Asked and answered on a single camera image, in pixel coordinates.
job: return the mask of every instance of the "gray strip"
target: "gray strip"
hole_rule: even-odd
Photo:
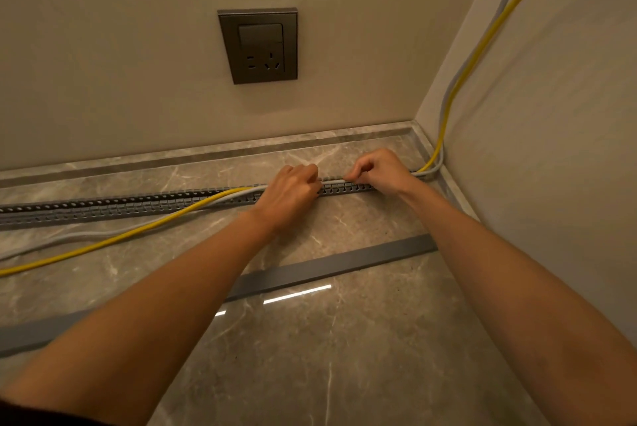
[[[235,282],[226,302],[431,253],[437,249],[430,235],[419,235],[245,274]],[[92,310],[87,309],[20,325],[0,327],[0,358],[46,346]]]

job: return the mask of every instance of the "person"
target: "person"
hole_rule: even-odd
[[[148,422],[247,263],[310,208],[321,188],[318,172],[316,165],[283,167],[225,229],[49,344],[1,391],[5,420]],[[413,177],[392,151],[361,156],[345,179],[414,210],[550,422],[637,424],[637,351],[592,305]]]

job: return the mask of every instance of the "gray cable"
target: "gray cable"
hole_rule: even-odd
[[[493,22],[500,16],[502,11],[504,11],[508,1],[509,0],[500,0],[500,3],[498,5],[498,9],[496,10],[495,15],[491,19],[491,21],[489,23],[489,26],[485,30],[485,33],[491,27]],[[445,115],[445,109],[447,108],[447,102],[449,101],[449,95],[451,94],[451,91],[453,90],[454,86],[458,82],[458,79],[460,78],[460,75],[464,72],[464,69],[467,67],[467,65],[469,63],[469,60],[471,60],[471,57],[473,56],[474,53],[475,53],[475,48],[473,49],[473,51],[471,51],[471,53],[466,58],[464,63],[462,63],[462,65],[458,69],[458,72],[456,72],[456,75],[453,76],[453,78],[451,79],[449,85],[447,86],[447,90],[445,91],[445,95],[443,96],[443,99],[442,99],[442,105],[440,107],[440,117],[438,119],[438,132],[440,132],[440,127],[442,125],[442,120],[443,120],[443,117]],[[426,169],[425,171],[421,171],[420,173],[412,173],[412,174],[414,176],[426,176],[427,174],[433,174],[433,173],[437,172],[442,167],[442,164],[443,164],[444,161],[445,161],[445,145],[443,143],[442,147],[440,148],[440,152],[438,153],[438,156],[436,158],[434,167],[430,168],[430,169]],[[328,181],[323,181],[323,184],[343,184],[345,182],[346,181],[344,179],[332,179],[332,180],[328,180]],[[236,193],[233,193],[232,195],[228,195],[228,196],[225,196],[223,198],[219,198],[218,200],[214,201],[214,203],[223,203],[224,201],[229,201],[229,200],[231,200],[233,198],[237,198],[237,197],[240,197],[240,196],[243,196],[243,195],[248,195],[250,193],[253,193],[255,191],[260,191],[262,189],[266,189],[266,186],[257,186],[255,188],[244,189],[243,191],[237,191]],[[130,227],[126,227],[126,228],[119,229],[119,230],[111,230],[111,231],[104,231],[104,232],[75,232],[75,233],[62,234],[62,235],[59,235],[57,237],[48,238],[48,239],[43,240],[43,241],[41,241],[39,243],[36,243],[34,245],[27,245],[27,246],[24,246],[24,247],[21,247],[21,248],[15,248],[13,250],[6,251],[4,253],[0,253],[0,261],[6,260],[8,258],[12,258],[12,257],[17,256],[17,255],[29,253],[30,251],[34,251],[34,250],[38,250],[38,249],[41,249],[41,248],[45,248],[47,246],[55,245],[57,243],[63,243],[63,242],[66,242],[66,241],[70,241],[70,240],[78,240],[78,241],[79,240],[95,240],[95,239],[107,239],[107,238],[110,238],[110,237],[115,237],[117,235],[121,235],[122,233],[126,233],[126,232],[128,232],[130,230],[134,230],[135,228],[143,227],[145,225],[149,225],[150,223],[155,223],[155,221],[163,220],[164,218],[165,217],[155,218],[155,219],[153,219],[151,221],[147,221],[146,223],[132,225]]]

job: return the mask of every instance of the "person's right hand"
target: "person's right hand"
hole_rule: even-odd
[[[371,184],[384,195],[406,191],[416,177],[389,149],[380,148],[362,155],[343,179],[357,184]]]

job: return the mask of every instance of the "electrical outlet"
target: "electrical outlet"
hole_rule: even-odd
[[[297,78],[296,9],[218,14],[235,84]]]

